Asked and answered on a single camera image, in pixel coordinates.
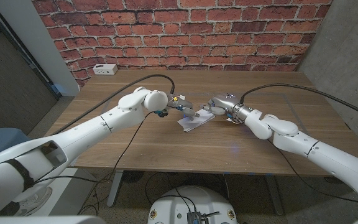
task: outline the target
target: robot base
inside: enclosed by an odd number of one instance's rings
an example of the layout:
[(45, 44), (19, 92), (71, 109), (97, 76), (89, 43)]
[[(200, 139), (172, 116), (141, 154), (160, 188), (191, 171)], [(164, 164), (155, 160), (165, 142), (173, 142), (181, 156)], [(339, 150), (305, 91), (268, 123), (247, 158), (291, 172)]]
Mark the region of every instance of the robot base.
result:
[[(213, 190), (199, 186), (182, 186), (177, 188), (180, 195), (190, 198), (201, 215), (219, 212), (208, 217), (208, 222), (202, 223), (224, 223), (237, 224), (236, 215), (232, 205), (221, 195)], [(175, 189), (168, 191), (162, 196), (178, 195)], [(150, 209), (148, 224), (187, 224), (188, 223), (188, 207), (183, 200), (189, 205), (192, 214), (194, 214), (194, 206), (188, 199), (180, 197), (163, 197), (154, 202)]]

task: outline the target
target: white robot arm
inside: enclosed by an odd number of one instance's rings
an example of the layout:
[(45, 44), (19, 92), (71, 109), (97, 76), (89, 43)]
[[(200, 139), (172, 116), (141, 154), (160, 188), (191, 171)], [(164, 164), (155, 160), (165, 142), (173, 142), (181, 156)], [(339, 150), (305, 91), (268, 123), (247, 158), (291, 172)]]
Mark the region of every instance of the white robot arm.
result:
[(115, 108), (68, 131), (0, 152), (0, 210), (50, 184), (53, 179), (34, 182), (61, 174), (72, 160), (111, 133), (140, 124), (145, 119), (143, 107), (162, 111), (167, 104), (164, 92), (139, 87), (122, 97)]
[(234, 95), (214, 96), (203, 109), (217, 115), (226, 114), (233, 123), (244, 123), (259, 139), (273, 135), (273, 144), (277, 148), (308, 158), (358, 193), (357, 157), (308, 136), (290, 121), (271, 114), (261, 119), (262, 112), (240, 104)]

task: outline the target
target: table top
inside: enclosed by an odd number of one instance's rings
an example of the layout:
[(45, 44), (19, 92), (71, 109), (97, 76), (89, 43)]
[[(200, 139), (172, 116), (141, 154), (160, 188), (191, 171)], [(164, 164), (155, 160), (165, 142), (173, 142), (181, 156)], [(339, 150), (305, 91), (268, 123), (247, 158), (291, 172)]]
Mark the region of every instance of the table top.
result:
[[(93, 77), (50, 128), (47, 135), (105, 99), (112, 92), (146, 75), (160, 73), (175, 82), (175, 93), (198, 108), (216, 94), (240, 97), (245, 91), (269, 83), (290, 83), (314, 88), (300, 72), (222, 72), (125, 70), (113, 76)], [(74, 125), (93, 118), (117, 105), (118, 100), (137, 87), (170, 91), (168, 80), (153, 77), (130, 87)], [(244, 103), (264, 114), (292, 121), (311, 137), (358, 157), (358, 137), (346, 126), (324, 97), (287, 87), (271, 87), (246, 96)], [(124, 170), (212, 172), (225, 174), (295, 175), (282, 155), (268, 142), (257, 139), (244, 124), (233, 124), (217, 116), (206, 124), (183, 132), (177, 123), (180, 111), (170, 110), (159, 118), (151, 114), (117, 165)], [(75, 167), (114, 167), (138, 126), (114, 133), (88, 149)], [(306, 158), (284, 152), (301, 175), (329, 176)]]

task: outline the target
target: concrete wall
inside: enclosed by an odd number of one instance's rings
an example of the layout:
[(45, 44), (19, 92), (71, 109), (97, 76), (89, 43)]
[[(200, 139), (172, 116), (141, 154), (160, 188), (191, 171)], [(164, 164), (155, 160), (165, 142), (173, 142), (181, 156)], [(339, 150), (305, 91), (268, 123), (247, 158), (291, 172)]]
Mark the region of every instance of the concrete wall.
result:
[[(333, 1), (298, 71), (317, 89), (358, 106), (358, 1)], [(358, 135), (358, 113), (330, 103)]]

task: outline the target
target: white electrical outlet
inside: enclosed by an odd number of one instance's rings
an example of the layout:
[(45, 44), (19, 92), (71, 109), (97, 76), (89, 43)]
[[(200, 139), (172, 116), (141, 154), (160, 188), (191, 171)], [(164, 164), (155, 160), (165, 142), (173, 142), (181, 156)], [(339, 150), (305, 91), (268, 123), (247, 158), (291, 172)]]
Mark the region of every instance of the white electrical outlet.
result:
[(116, 64), (96, 64), (93, 71), (97, 75), (114, 75), (118, 68)]

